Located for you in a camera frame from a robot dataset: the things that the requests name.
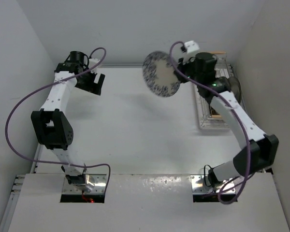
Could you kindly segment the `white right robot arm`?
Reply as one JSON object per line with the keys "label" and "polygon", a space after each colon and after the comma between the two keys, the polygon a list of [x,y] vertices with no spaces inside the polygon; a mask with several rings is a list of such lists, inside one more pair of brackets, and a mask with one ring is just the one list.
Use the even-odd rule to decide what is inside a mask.
{"label": "white right robot arm", "polygon": [[177,65],[177,76],[197,86],[199,95],[206,100],[230,127],[241,151],[230,161],[211,168],[205,181],[215,187],[224,180],[244,177],[273,165],[279,140],[268,135],[248,116],[235,94],[230,79],[216,76],[217,58],[200,52]]}

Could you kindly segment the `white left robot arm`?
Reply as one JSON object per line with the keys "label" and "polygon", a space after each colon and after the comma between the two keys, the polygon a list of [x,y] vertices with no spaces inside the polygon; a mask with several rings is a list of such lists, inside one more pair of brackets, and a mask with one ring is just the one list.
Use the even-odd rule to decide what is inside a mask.
{"label": "white left robot arm", "polygon": [[101,94],[105,76],[97,74],[100,63],[101,60],[92,55],[71,51],[66,60],[57,65],[54,85],[46,101],[30,116],[39,144],[56,155],[68,183],[86,193],[94,189],[95,182],[72,146],[74,132],[65,112],[74,88]]}

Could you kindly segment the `silver rimmed cream plate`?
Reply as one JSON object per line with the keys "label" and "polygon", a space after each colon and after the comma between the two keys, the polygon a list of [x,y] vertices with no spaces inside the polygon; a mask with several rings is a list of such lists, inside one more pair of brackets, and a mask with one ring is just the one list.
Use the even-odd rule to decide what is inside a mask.
{"label": "silver rimmed cream plate", "polygon": [[234,93],[235,98],[239,103],[241,103],[242,100],[242,91],[241,91],[241,85],[239,80],[235,76],[231,76],[228,78],[228,81],[230,83],[230,87],[232,92]]}

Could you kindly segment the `dark rimmed striped plate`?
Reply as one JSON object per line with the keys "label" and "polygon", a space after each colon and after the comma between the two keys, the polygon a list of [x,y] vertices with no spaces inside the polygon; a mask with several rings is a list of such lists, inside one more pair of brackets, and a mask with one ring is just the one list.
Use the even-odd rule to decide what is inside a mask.
{"label": "dark rimmed striped plate", "polygon": [[209,113],[212,118],[222,119],[222,116],[211,106],[209,106]]}

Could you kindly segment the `blue floral white plate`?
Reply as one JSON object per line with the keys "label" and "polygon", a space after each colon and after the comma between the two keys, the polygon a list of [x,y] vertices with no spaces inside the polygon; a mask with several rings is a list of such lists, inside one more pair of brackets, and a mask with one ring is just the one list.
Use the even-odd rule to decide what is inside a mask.
{"label": "blue floral white plate", "polygon": [[142,64],[143,80],[148,89],[157,96],[171,97],[181,82],[174,74],[170,56],[162,51],[147,55]]}

